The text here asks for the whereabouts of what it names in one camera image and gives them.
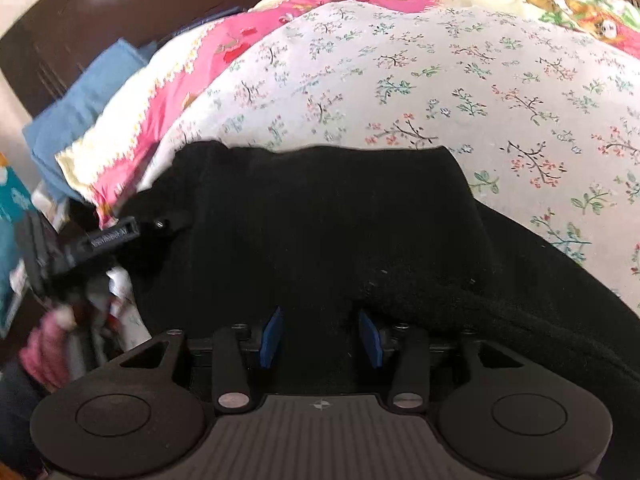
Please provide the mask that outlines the pink gloved hand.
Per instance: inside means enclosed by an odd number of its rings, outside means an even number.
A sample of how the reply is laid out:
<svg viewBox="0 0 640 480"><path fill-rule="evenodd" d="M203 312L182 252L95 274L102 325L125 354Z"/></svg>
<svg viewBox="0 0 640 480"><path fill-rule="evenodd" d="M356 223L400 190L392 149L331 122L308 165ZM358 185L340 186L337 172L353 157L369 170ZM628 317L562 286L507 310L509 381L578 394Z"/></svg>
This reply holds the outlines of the pink gloved hand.
<svg viewBox="0 0 640 480"><path fill-rule="evenodd" d="M63 304L43 315L39 325L18 354L21 366L49 392L70 382L67 363L67 339L76 328L74 311Z"/></svg>

